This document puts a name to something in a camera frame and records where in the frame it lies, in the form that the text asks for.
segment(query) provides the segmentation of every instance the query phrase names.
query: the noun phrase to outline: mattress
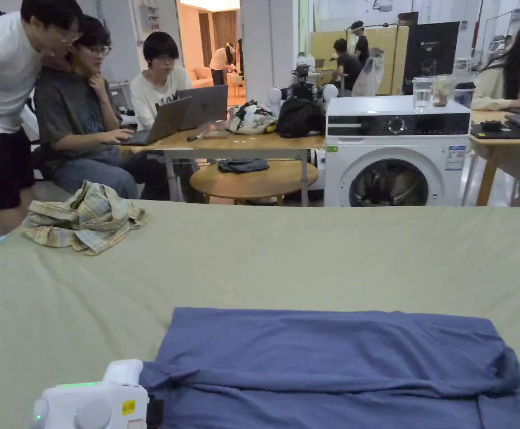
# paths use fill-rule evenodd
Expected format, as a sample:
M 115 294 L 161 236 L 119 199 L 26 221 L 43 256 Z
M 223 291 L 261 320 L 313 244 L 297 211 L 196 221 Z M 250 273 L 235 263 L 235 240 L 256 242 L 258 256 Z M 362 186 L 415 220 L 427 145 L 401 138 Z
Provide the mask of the mattress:
M 97 257 L 0 244 L 0 427 L 154 360 L 175 307 L 487 317 L 520 358 L 520 209 L 139 205 L 147 227 Z

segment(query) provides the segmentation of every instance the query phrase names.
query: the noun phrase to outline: white washing machine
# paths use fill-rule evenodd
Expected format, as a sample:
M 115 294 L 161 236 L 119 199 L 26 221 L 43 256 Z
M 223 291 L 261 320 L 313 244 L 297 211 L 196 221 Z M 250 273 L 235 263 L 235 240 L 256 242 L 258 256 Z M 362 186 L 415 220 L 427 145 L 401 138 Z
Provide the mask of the white washing machine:
M 412 96 L 336 98 L 327 111 L 325 206 L 459 206 L 470 110 Z

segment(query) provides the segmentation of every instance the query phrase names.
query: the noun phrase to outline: plaid shirt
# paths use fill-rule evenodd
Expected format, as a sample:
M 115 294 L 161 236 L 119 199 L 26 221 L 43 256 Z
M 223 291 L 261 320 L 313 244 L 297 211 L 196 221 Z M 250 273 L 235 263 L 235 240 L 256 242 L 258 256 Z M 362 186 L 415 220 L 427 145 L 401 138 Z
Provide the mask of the plaid shirt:
M 143 228 L 148 213 L 120 198 L 115 190 L 85 182 L 63 203 L 33 201 L 23 234 L 42 246 L 69 247 L 99 255 L 131 230 Z

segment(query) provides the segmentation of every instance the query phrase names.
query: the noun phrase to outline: open laptop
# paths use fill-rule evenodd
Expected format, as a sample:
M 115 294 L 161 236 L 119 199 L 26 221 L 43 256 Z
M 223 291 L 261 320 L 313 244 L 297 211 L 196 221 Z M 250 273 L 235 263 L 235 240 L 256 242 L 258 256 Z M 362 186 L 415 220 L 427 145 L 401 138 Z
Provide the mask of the open laptop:
M 186 89 L 178 92 L 179 99 L 192 101 L 180 129 L 191 130 L 207 122 L 225 121 L 228 115 L 228 86 Z
M 179 132 L 191 101 L 189 97 L 159 106 L 153 127 L 135 133 L 129 140 L 123 141 L 121 146 L 147 146 Z

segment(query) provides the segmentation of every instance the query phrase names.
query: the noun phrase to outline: drum window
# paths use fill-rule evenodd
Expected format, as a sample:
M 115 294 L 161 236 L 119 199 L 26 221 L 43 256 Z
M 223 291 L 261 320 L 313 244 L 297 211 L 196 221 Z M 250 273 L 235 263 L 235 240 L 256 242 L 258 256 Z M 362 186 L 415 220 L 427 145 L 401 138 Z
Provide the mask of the drum window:
M 365 167 L 351 183 L 352 207 L 426 206 L 424 174 L 403 160 L 381 160 Z

